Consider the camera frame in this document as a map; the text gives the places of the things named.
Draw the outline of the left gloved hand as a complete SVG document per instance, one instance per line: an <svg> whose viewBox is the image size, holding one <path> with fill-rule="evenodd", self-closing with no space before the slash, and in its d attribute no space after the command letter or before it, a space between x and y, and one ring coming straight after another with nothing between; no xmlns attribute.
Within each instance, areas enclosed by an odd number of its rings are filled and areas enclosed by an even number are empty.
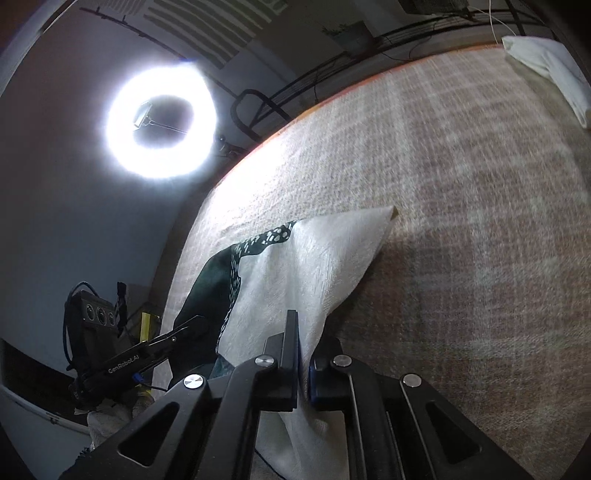
<svg viewBox="0 0 591 480"><path fill-rule="evenodd" d="M101 403L96 410L87 414L90 449L94 450L103 444L153 403L154 399L149 394L140 395L131 407L111 401Z"/></svg>

